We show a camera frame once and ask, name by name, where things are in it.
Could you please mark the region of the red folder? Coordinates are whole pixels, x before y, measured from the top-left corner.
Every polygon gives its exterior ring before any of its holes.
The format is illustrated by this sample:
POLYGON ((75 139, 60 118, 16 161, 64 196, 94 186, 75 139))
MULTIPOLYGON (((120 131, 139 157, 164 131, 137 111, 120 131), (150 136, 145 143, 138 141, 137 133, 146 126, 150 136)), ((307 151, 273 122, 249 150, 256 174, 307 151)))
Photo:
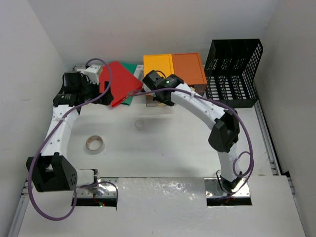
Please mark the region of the red folder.
MULTIPOLYGON (((121 65, 121 63, 115 61, 108 65, 112 72, 112 82, 110 85, 110 89, 100 99, 100 103, 102 105, 106 105, 106 106, 110 105, 112 107, 116 107, 128 98, 128 94, 130 91, 128 93, 124 91, 124 86, 126 85, 126 83, 123 82, 124 77, 122 73, 123 73, 124 67, 121 65)), ((142 86, 143 86, 143 83, 139 81, 139 84, 136 90, 141 89, 142 86)))

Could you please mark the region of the small clear tape roll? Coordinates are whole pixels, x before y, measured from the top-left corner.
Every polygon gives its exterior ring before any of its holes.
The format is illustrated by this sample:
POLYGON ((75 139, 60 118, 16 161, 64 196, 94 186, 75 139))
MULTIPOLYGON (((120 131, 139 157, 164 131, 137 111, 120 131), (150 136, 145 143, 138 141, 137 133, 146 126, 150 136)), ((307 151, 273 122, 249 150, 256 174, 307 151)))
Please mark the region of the small clear tape roll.
POLYGON ((144 129, 144 126, 145 126, 145 122, 142 120, 142 119, 138 119, 136 122, 135 122, 135 128, 137 130, 142 130, 144 129))

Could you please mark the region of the large clear tape roll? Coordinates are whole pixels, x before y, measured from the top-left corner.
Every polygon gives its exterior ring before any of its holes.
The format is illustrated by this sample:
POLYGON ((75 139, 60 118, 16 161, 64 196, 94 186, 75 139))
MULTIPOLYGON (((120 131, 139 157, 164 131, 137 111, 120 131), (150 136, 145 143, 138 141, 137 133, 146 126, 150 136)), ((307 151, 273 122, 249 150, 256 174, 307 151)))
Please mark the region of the large clear tape roll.
POLYGON ((85 146, 87 153, 91 155, 99 154, 105 149, 104 140, 98 135, 90 136, 87 139, 85 146))

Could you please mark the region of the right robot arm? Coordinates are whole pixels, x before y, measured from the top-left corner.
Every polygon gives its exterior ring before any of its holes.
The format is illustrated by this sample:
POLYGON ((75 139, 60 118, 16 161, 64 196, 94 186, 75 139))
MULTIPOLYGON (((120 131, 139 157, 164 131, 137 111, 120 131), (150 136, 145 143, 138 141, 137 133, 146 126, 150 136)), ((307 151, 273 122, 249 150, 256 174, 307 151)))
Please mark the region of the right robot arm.
POLYGON ((237 186, 242 172, 233 166, 237 158, 239 122, 234 114, 213 103, 203 101, 181 78, 171 74, 161 77, 155 70, 142 80, 145 92, 153 92, 154 99, 168 106, 180 105, 202 120, 211 130, 208 142, 218 152, 221 165, 221 186, 227 192, 237 186))

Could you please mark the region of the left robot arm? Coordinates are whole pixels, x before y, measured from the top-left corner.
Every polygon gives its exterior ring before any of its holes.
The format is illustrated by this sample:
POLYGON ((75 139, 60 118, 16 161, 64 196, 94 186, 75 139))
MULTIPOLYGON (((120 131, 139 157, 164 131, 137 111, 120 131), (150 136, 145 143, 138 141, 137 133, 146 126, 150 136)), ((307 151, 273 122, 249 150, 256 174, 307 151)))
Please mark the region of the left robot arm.
POLYGON ((53 99, 52 120, 37 159, 26 167, 38 192, 73 191, 96 182, 95 169, 76 169, 67 159, 72 128, 80 115, 78 105, 100 96, 100 73, 95 65, 84 71, 66 72, 62 87, 53 99))

